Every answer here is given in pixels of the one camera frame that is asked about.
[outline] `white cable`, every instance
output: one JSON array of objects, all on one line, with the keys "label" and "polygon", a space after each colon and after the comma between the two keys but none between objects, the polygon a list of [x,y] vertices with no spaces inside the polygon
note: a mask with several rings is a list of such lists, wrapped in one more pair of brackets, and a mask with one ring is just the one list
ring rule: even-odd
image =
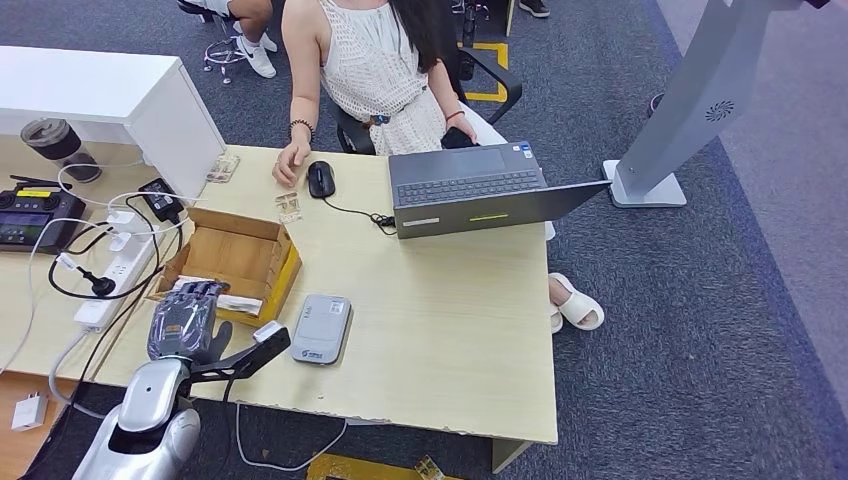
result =
[{"label": "white cable", "polygon": [[339,432],[339,434],[336,436],[336,438],[334,438],[332,442],[327,444],[326,447],[322,448],[320,452],[316,453],[315,456],[313,456],[309,460],[303,462],[300,466],[297,466],[297,467],[281,467],[279,465],[272,465],[270,463],[251,462],[250,460],[247,459],[247,457],[244,456],[244,450],[242,450],[242,448],[241,448],[241,435],[239,434],[239,426],[238,426],[239,425],[240,407],[241,407],[241,402],[236,402],[236,444],[238,445],[239,455],[241,455],[242,461],[244,463],[248,464],[248,465],[253,465],[254,467],[272,468],[274,470],[279,470],[281,472],[296,472],[298,470],[303,470],[304,468],[308,467],[310,463],[314,462],[316,458],[323,455],[324,452],[329,450],[330,447],[335,445],[336,442],[338,442],[339,439],[342,438],[342,435],[344,435],[345,431],[347,431],[347,419],[345,419],[345,423],[344,423],[344,425],[342,425],[342,431]]},{"label": "white cable", "polygon": [[9,365],[15,360],[15,357],[18,356],[24,344],[26,343],[27,338],[29,337],[29,333],[32,330],[32,321],[35,319],[35,293],[33,293],[32,289],[32,259],[35,257],[35,252],[38,250],[38,245],[41,243],[41,239],[44,238],[44,232],[50,227],[50,225],[57,222],[76,222],[82,223],[83,225],[90,225],[95,228],[106,228],[107,225],[97,225],[91,222],[86,222],[85,220],[77,220],[76,218],[56,218],[47,222],[47,225],[41,230],[41,234],[38,236],[38,239],[35,241],[35,245],[32,247],[32,251],[29,254],[29,262],[27,264],[27,288],[29,293],[29,323],[27,324],[27,328],[24,331],[24,334],[21,336],[20,341],[18,342],[18,346],[12,352],[12,356],[9,357],[9,360],[6,361],[3,368],[0,368],[0,375],[9,368]]},{"label": "white cable", "polygon": [[[71,343],[69,343],[64,350],[62,350],[62,353],[60,353],[59,356],[56,358],[56,361],[53,363],[53,366],[50,367],[50,373],[47,376],[47,383],[50,385],[50,393],[52,393],[54,397],[61,400],[65,404],[71,403],[71,399],[62,395],[62,392],[60,392],[59,388],[56,386],[56,372],[59,371],[59,365],[62,364],[62,361],[65,359],[65,357],[67,357],[68,354],[71,353],[71,350],[73,350],[74,347],[76,347],[79,342],[82,341],[82,339],[85,338],[85,336],[89,333],[90,330],[80,330],[80,333],[76,337],[74,337],[73,340],[71,340]],[[74,404],[74,408],[88,415],[89,417],[99,418],[101,420],[106,418],[106,415],[100,415],[99,413],[92,412],[91,410],[83,407],[78,403]]]},{"label": "white cable", "polygon": [[138,233],[133,233],[132,235],[133,236],[136,236],[136,235],[159,235],[160,233],[165,233],[167,231],[174,230],[175,228],[180,228],[187,221],[188,221],[188,217],[182,219],[182,221],[180,221],[180,223],[178,223],[176,225],[171,225],[168,228],[163,228],[162,230],[155,230],[153,232],[138,232]]},{"label": "white cable", "polygon": [[[139,160],[139,161],[137,161],[137,162],[133,162],[133,163],[124,163],[124,164],[121,164],[121,165],[97,165],[97,166],[98,166],[98,167],[101,167],[101,168],[102,168],[102,167],[106,167],[106,168],[112,168],[112,167],[114,167],[114,168],[118,168],[118,167],[132,167],[132,166],[134,166],[134,165],[140,165],[140,164],[142,164],[142,163],[144,163],[144,162],[143,162],[142,160]],[[90,164],[79,164],[79,163],[74,163],[74,164],[70,164],[70,165],[65,165],[64,167],[60,168],[60,169],[59,169],[59,174],[58,174],[58,175],[56,175],[56,180],[58,180],[59,188],[61,188],[61,189],[62,189],[62,191],[63,191],[63,192],[65,192],[65,193],[67,193],[68,195],[71,195],[72,197],[77,197],[77,198],[79,198],[80,200],[82,200],[83,202],[86,202],[86,203],[93,203],[93,204],[95,204],[95,205],[101,205],[101,206],[104,206],[104,207],[108,207],[108,206],[109,206],[109,204],[108,204],[108,203],[98,202],[97,200],[91,200],[90,198],[85,198],[85,197],[80,196],[80,195],[77,195],[76,193],[73,193],[72,191],[70,191],[70,190],[68,190],[67,188],[65,188],[65,183],[62,181],[62,174],[63,174],[63,173],[65,173],[65,170],[68,170],[69,168],[74,168],[74,167],[92,167],[92,165],[90,165]]]}]

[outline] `belt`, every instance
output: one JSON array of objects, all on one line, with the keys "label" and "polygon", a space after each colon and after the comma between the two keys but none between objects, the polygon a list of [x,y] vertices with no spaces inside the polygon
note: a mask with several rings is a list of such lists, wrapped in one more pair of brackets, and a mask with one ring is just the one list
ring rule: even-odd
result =
[{"label": "belt", "polygon": [[[421,87],[421,92],[426,92],[426,91],[427,91],[427,85],[424,85],[423,87]],[[398,110],[397,113],[402,112],[403,109],[406,108],[407,105],[409,105],[409,103],[404,105],[403,108]],[[375,125],[379,127],[380,125],[385,125],[385,124],[389,123],[391,120],[392,120],[392,117],[390,115],[371,115],[370,117],[368,117],[368,120],[362,122],[362,128],[364,130],[368,130]]]}]

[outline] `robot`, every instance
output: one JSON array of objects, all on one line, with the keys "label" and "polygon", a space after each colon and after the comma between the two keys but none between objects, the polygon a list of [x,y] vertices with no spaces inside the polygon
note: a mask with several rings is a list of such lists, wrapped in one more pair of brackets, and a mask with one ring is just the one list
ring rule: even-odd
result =
[{"label": "robot", "polygon": [[232,337],[223,322],[212,336],[218,296],[229,288],[194,282],[157,305],[147,342],[150,361],[135,371],[124,400],[113,408],[73,478],[176,478],[200,435],[200,416],[188,401],[201,382],[249,378],[289,347],[288,330],[271,322],[257,343],[221,360]]}]

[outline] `woman's hand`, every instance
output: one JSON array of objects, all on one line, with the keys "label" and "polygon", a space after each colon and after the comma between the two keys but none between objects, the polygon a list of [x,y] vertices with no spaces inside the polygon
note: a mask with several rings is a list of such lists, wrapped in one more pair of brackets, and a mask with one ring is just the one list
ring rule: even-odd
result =
[{"label": "woman's hand", "polygon": [[456,127],[462,133],[468,135],[468,138],[471,139],[471,143],[477,143],[477,133],[474,131],[474,127],[471,126],[468,119],[465,118],[465,113],[454,115],[445,122],[446,131],[450,130],[451,127]]},{"label": "woman's hand", "polygon": [[312,153],[312,148],[309,146],[309,142],[299,139],[292,140],[277,156],[277,163],[271,169],[271,175],[280,185],[289,188],[294,187],[294,183],[297,181],[297,173],[294,170],[303,164],[310,153]]}]

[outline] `desk leg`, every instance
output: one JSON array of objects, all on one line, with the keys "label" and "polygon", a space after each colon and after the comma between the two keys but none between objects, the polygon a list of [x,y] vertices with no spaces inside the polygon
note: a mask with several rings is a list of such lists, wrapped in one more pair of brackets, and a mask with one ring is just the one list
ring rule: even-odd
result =
[{"label": "desk leg", "polygon": [[521,440],[492,439],[492,473],[501,473],[513,460],[527,450],[533,442]]}]

